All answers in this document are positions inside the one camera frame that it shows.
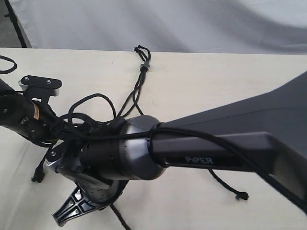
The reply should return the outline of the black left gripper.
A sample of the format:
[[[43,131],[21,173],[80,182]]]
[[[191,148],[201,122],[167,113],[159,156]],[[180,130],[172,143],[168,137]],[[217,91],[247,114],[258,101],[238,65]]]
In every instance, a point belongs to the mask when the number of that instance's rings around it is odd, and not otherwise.
[[[49,104],[31,101],[30,105],[21,120],[22,136],[37,146],[51,147],[58,140],[52,130],[58,117]]]

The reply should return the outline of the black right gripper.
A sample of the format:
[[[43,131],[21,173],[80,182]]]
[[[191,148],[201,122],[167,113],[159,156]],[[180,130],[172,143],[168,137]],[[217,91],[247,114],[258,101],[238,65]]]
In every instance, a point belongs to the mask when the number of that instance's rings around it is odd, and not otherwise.
[[[108,206],[122,195],[127,178],[121,176],[101,176],[88,165],[79,162],[61,162],[57,171],[78,186],[63,205],[53,214],[59,227],[68,221],[96,210],[96,204]]]

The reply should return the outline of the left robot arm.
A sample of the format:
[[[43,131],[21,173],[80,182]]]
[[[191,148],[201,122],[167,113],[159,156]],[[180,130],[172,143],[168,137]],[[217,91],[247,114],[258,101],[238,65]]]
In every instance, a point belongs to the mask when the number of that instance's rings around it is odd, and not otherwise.
[[[0,125],[47,148],[57,139],[51,129],[58,118],[48,102],[58,96],[62,81],[27,75],[19,84],[22,90],[16,91],[0,81]]]

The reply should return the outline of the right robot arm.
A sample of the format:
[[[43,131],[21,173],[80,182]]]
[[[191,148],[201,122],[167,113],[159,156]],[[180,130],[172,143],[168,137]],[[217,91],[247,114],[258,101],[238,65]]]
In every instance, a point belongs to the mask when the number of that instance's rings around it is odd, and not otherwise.
[[[252,98],[162,123],[149,115],[60,132],[56,172],[76,188],[54,213],[59,226],[112,205],[131,180],[154,180],[168,167],[255,172],[307,209],[307,75]]]

